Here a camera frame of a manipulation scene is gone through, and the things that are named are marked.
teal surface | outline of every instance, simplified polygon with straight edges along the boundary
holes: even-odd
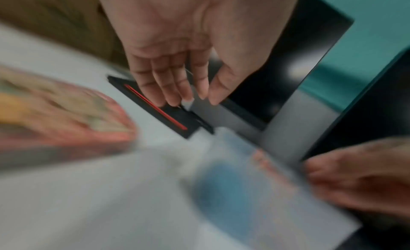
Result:
[[[410,46],[410,0],[325,0],[354,24],[300,89],[342,111]]]

person's right hand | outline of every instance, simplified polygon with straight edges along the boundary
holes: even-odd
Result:
[[[194,85],[216,105],[268,59],[297,0],[101,0],[142,92],[177,106]],[[212,47],[223,61],[211,84]]]
[[[410,138],[389,138],[315,156],[317,196],[340,206],[410,218]]]

